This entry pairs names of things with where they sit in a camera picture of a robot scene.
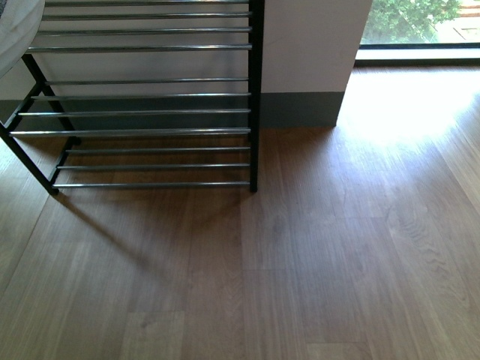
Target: black metal frame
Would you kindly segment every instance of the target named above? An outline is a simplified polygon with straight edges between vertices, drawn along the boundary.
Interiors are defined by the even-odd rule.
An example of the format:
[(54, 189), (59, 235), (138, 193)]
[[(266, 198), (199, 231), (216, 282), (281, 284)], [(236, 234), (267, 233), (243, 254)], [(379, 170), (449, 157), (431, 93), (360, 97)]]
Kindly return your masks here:
[[(195, 33), (218, 33), (218, 32), (238, 32), (248, 33), (248, 43), (245, 44), (209, 44), (203, 45), (181, 45), (181, 46), (92, 46), (92, 47), (65, 47), (65, 46), (32, 46), (22, 57), (23, 62), (35, 79), (35, 85), (25, 97), (25, 99), (14, 110), (10, 118), (0, 124), (0, 137), (13, 151), (13, 153), (24, 163), (32, 175), (40, 184), (52, 195), (59, 192), (59, 188), (150, 188), (165, 187), (177, 188), (184, 186), (250, 186), (250, 191), (257, 191), (258, 183), (258, 157), (259, 157), (259, 137), (260, 137), (260, 93), (262, 86), (262, 58), (263, 58), (263, 24), (265, 0), (150, 0), (150, 1), (69, 1), (47, 2), (47, 8), (67, 8), (67, 7), (108, 7), (108, 6), (151, 6), (151, 5), (238, 5), (248, 4), (248, 11), (244, 12), (226, 12), (226, 13), (147, 13), (136, 15), (135, 19), (178, 19), (178, 18), (226, 18), (226, 17), (245, 17), (248, 18), (248, 27), (232, 28), (155, 28), (155, 29), (131, 29), (131, 30), (87, 30), (87, 31), (39, 31), (37, 36), (61, 37), (61, 36), (109, 36), (109, 35), (143, 35), (143, 34), (195, 34)], [(45, 15), (43, 21), (56, 20), (106, 20), (123, 19), (121, 16), (113, 15)], [(248, 78), (184, 78), (184, 79), (159, 79), (159, 80), (119, 80), (119, 81), (49, 81), (42, 72), (38, 63), (32, 54), (35, 53), (137, 53), (137, 52), (159, 52), (159, 51), (230, 51), (246, 50), (248, 51)], [(92, 112), (68, 112), (62, 106), (63, 100), (72, 98), (102, 99), (112, 98), (104, 97), (62, 97), (56, 96), (52, 86), (61, 85), (106, 85), (106, 84), (144, 84), (144, 83), (198, 83), (198, 82), (228, 82), (228, 81), (248, 81), (248, 93), (244, 94), (165, 94), (165, 97), (171, 98), (191, 98), (191, 97), (232, 97), (246, 96), (248, 105), (246, 109), (178, 109), (178, 110), (138, 110), (138, 111), (92, 111)], [(32, 112), (30, 111), (36, 101), (47, 101), (52, 108), (52, 112)], [(247, 127), (218, 127), (218, 128), (193, 128), (193, 129), (114, 129), (114, 130), (77, 130), (72, 124), (72, 119), (83, 117), (105, 117), (105, 116), (162, 116), (170, 114), (247, 114)], [(63, 130), (17, 130), (23, 119), (28, 118), (57, 118), (61, 122)], [(231, 136), (243, 135), (248, 137), (250, 146), (232, 146), (232, 147), (205, 147), (205, 148), (147, 148), (130, 150), (79, 150), (74, 147), (81, 143), (83, 137), (165, 137), (165, 136)], [(32, 159), (24, 152), (22, 146), (15, 140), (16, 137), (67, 137), (63, 149), (58, 156), (55, 166), (49, 176), (45, 176)], [(181, 165), (153, 165), (153, 166), (65, 166), (65, 162), (70, 154), (91, 155), (96, 154), (115, 154), (115, 153), (165, 153), (165, 152), (250, 152), (250, 163), (194, 163)], [(62, 170), (67, 171), (110, 171), (110, 170), (171, 170), (176, 169), (250, 169), (250, 181), (218, 181), (218, 182), (163, 182), (163, 183), (134, 183), (134, 184), (56, 184), (59, 173)]]

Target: wooden floor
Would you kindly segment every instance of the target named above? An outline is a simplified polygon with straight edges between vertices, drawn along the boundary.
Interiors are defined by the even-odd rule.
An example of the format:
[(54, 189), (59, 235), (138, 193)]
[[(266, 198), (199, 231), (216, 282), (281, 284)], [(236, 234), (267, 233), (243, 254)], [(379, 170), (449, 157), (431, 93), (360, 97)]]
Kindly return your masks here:
[(480, 69), (355, 70), (259, 189), (52, 198), (2, 145), (0, 359), (480, 359)]

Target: metal shoe rack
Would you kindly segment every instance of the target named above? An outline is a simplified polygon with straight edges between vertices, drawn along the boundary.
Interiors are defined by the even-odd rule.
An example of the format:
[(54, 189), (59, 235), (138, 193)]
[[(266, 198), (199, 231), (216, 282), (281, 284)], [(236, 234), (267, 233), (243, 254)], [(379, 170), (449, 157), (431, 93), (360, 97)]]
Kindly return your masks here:
[[(264, 0), (47, 2), (40, 31), (22, 58), (34, 77), (35, 84), (10, 118), (0, 126), (0, 137), (50, 194), (57, 194), (62, 188), (94, 187), (238, 185), (249, 186), (251, 191), (257, 191), (264, 7)], [(62, 61), (62, 56), (67, 57), (64, 64), (72, 59), (68, 56), (82, 56), (81, 62), (90, 62), (88, 68), (91, 69), (95, 68), (98, 56), (112, 56), (110, 61), (115, 63), (116, 56), (127, 54), (129, 59), (134, 59), (139, 64), (137, 66), (142, 71), (148, 73), (150, 67), (162, 68), (161, 63), (149, 58), (151, 54), (165, 56), (172, 53), (184, 56), (190, 64), (194, 61), (191, 59), (200, 53), (223, 54), (223, 58), (212, 57), (223, 59), (223, 64), (210, 63), (209, 66), (214, 69), (231, 68), (233, 65), (230, 62), (240, 59), (243, 64), (240, 68), (244, 73), (235, 76), (204, 76), (204, 61), (199, 76), (191, 76), (192, 67), (183, 73), (188, 76), (180, 73), (180, 76), (162, 74), (163, 76), (157, 77), (152, 69), (153, 74), (148, 79), (140, 79), (139, 73), (135, 74), (128, 69), (120, 72), (118, 78), (107, 74), (109, 76), (106, 79), (98, 79), (95, 72), (83, 73), (82, 79), (55, 78), (58, 75), (53, 76), (54, 79), (48, 79), (46, 75), (56, 73), (55, 69), (49, 69), (49, 57), (57, 63), (59, 59)], [(173, 59), (174, 62), (179, 61), (178, 57)], [(219, 85), (220, 89), (231, 85), (235, 91), (203, 90), (215, 85)], [(145, 94), (144, 88), (150, 89), (149, 86), (153, 86), (154, 90)], [(169, 91), (171, 87), (168, 86), (174, 86), (174, 89), (177, 89), (175, 86), (183, 87), (182, 89), (190, 86), (193, 91)], [(112, 94), (95, 94), (95, 89), (103, 87), (114, 90)], [(140, 87), (142, 94), (128, 93), (130, 88), (135, 87)], [(125, 109), (123, 105), (129, 102), (136, 108)], [(48, 104), (49, 109), (39, 111), (35, 107), (38, 104)], [(120, 106), (112, 108), (111, 104)], [(56, 123), (53, 127), (50, 126), (52, 121)], [(44, 175), (24, 151), (21, 142), (17, 141), (17, 138), (22, 137), (65, 139), (63, 149), (49, 175)], [(240, 139), (241, 145), (232, 145), (232, 139)], [(194, 145), (185, 145), (190, 140)], [(97, 141), (102, 146), (84, 148), (88, 141)], [(122, 144), (124, 141), (139, 146), (108, 146), (110, 143)], [(230, 156), (234, 161), (214, 162), (222, 158), (220, 154), (237, 153), (238, 157)], [(138, 155), (153, 156), (154, 159), (172, 155), (174, 159), (190, 157), (190, 160), (181, 163), (102, 163), (102, 159), (135, 158)], [(209, 155), (212, 155), (214, 161), (206, 162)], [(97, 160), (93, 165), (87, 164), (92, 158)], [(168, 178), (168, 181), (59, 181), (63, 173), (181, 174), (219, 170), (227, 172), (227, 176), (220, 177), (220, 181), (183, 181), (181, 176), (180, 180), (174, 176), (173, 180)], [(230, 180), (229, 176), (237, 171), (246, 175), (240, 180)], [(76, 179), (77, 175), (66, 175), (63, 178)]]

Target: white wall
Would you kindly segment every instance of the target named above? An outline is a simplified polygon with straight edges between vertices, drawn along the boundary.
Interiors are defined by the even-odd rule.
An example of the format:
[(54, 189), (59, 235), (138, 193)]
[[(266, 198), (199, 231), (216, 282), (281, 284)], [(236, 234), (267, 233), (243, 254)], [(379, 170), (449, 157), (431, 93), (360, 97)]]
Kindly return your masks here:
[(267, 0), (263, 92), (343, 92), (371, 0)]
[[(345, 91), (370, 6), (371, 0), (266, 0), (263, 92)], [(148, 79), (154, 68), (162, 76), (162, 72), (174, 74), (185, 65), (187, 69), (205, 69), (205, 75), (210, 71), (207, 69), (213, 69), (214, 74), (218, 71), (232, 75), (245, 70), (241, 65), (245, 62), (232, 53), (210, 52), (202, 58), (190, 58), (187, 63), (177, 61), (176, 55), (171, 61), (166, 53), (160, 58), (147, 54), (148, 67), (139, 66), (139, 54), (112, 56), (97, 56), (93, 65), (78, 55), (48, 55), (39, 62), (50, 77), (59, 79), (65, 75), (82, 79), (85, 72), (90, 77), (104, 77), (110, 72), (115, 78), (125, 68)], [(212, 67), (217, 60), (226, 66)], [(30, 85), (26, 69), (20, 64), (0, 79), (0, 100), (23, 98)]]

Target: chrome rod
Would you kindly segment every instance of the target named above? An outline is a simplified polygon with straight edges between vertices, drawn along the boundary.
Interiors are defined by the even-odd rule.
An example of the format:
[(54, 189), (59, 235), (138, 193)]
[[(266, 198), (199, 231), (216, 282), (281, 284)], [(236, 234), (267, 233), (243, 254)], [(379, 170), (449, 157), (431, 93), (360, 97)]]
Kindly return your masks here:
[(90, 80), (90, 81), (47, 81), (47, 86), (92, 86), (92, 85), (142, 85), (166, 83), (229, 83), (246, 82), (247, 77), (213, 77), (213, 78), (179, 78), (179, 79), (150, 79), (150, 80)]
[(43, 21), (104, 21), (104, 20), (159, 20), (159, 19), (219, 19), (251, 17), (250, 11), (226, 13), (108, 13), (81, 15), (43, 15)]
[(67, 171), (142, 171), (142, 170), (189, 170), (189, 169), (237, 169), (249, 167), (248, 163), (169, 163), (161, 165), (97, 165), (97, 166), (57, 166)]
[(184, 137), (211, 135), (246, 135), (248, 127), (208, 129), (131, 129), (131, 130), (72, 130), (72, 131), (12, 131), (11, 137)]
[(83, 112), (20, 112), (26, 118), (91, 118), (108, 116), (156, 116), (156, 115), (207, 115), (248, 114), (250, 109), (207, 109), (207, 110), (134, 110), (134, 111), (83, 111)]
[(157, 5), (237, 5), (248, 0), (149, 0), (149, 1), (47, 1), (45, 8), (81, 8), (109, 6), (157, 6)]
[(31, 46), (27, 54), (35, 53), (153, 53), (168, 51), (218, 51), (218, 50), (251, 50), (249, 43), (228, 45), (175, 45), (175, 46)]
[(248, 97), (251, 93), (225, 93), (225, 94), (158, 94), (158, 95), (85, 95), (85, 96), (31, 96), (36, 101), (86, 101), (86, 100), (139, 100), (162, 98), (237, 98)]
[(238, 28), (139, 28), (125, 30), (40, 30), (37, 36), (126, 36), (126, 35), (181, 35), (181, 34), (221, 34), (249, 33), (251, 27)]
[(66, 152), (70, 155), (138, 155), (138, 154), (171, 154), (191, 152), (247, 152), (247, 146), (227, 146), (215, 148), (90, 148), (71, 149)]
[(130, 184), (54, 184), (55, 189), (68, 188), (111, 188), (111, 189), (132, 189), (132, 188), (218, 188), (232, 186), (249, 186), (249, 181), (222, 181), (222, 182), (149, 182)]

